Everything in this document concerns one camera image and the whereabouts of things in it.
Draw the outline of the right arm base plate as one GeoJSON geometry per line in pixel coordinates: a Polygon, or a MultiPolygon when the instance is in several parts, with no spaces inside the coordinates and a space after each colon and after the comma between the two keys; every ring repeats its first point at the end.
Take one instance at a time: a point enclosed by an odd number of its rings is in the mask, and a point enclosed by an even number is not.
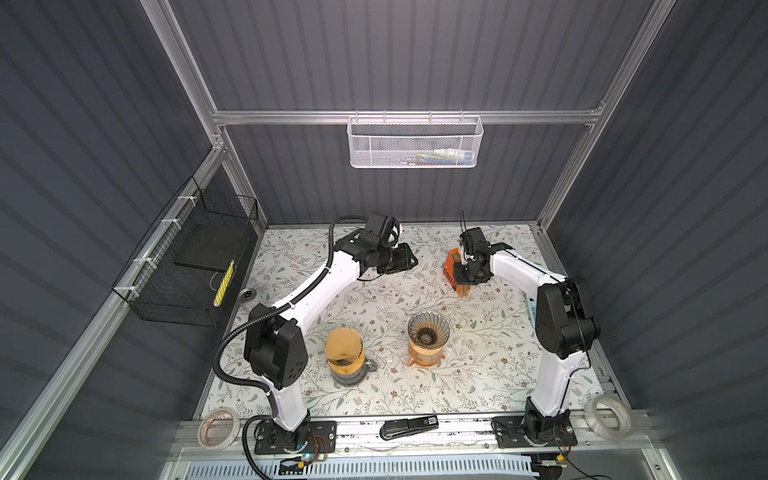
{"type": "Polygon", "coordinates": [[[491,419],[491,429],[500,448],[560,447],[578,445],[570,412],[555,417],[540,417],[527,412],[523,416],[497,416],[491,419]]]}

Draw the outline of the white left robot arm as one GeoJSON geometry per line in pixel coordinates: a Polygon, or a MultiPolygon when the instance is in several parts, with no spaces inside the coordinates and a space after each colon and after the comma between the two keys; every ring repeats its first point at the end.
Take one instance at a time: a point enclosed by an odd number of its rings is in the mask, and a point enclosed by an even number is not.
{"type": "Polygon", "coordinates": [[[251,310],[243,356],[256,375],[251,384],[267,393],[278,431],[293,435],[309,421],[300,388],[308,362],[305,335],[322,310],[369,269],[389,275],[417,265],[406,243],[348,235],[333,242],[326,263],[277,305],[259,304],[251,310]]]}

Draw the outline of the grey glass pitcher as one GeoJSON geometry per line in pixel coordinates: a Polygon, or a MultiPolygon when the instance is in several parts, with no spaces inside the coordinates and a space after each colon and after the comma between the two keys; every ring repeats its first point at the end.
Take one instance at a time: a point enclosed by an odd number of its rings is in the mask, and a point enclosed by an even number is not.
{"type": "Polygon", "coordinates": [[[372,359],[365,359],[349,365],[336,365],[329,362],[328,366],[334,381],[345,387],[360,384],[370,373],[378,370],[378,363],[372,359]]]}

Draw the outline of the orange glass pitcher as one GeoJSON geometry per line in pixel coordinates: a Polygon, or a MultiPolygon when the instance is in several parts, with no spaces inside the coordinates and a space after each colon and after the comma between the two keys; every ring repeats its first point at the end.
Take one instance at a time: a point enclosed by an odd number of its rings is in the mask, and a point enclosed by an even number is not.
{"type": "Polygon", "coordinates": [[[418,365],[421,367],[432,367],[437,365],[443,358],[443,348],[424,349],[415,344],[408,345],[407,365],[418,365]]]}

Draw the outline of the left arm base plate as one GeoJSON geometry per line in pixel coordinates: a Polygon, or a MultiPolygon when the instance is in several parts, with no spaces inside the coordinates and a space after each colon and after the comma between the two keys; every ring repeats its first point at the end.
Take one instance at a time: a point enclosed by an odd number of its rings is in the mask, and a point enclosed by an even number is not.
{"type": "Polygon", "coordinates": [[[335,421],[310,420],[290,432],[273,420],[263,420],[256,427],[253,452],[257,455],[333,453],[337,426],[335,421]]]}

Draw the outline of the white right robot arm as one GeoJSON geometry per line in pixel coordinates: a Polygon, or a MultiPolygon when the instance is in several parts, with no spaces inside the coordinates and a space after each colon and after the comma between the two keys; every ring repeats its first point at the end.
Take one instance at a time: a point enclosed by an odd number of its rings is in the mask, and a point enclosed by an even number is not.
{"type": "Polygon", "coordinates": [[[456,285],[479,285],[498,276],[536,300],[534,328],[544,352],[526,400],[523,432],[531,443],[543,445],[567,428],[572,377],[600,335],[587,290],[579,279],[541,268],[504,243],[463,241],[458,254],[460,260],[448,268],[456,285]]]}

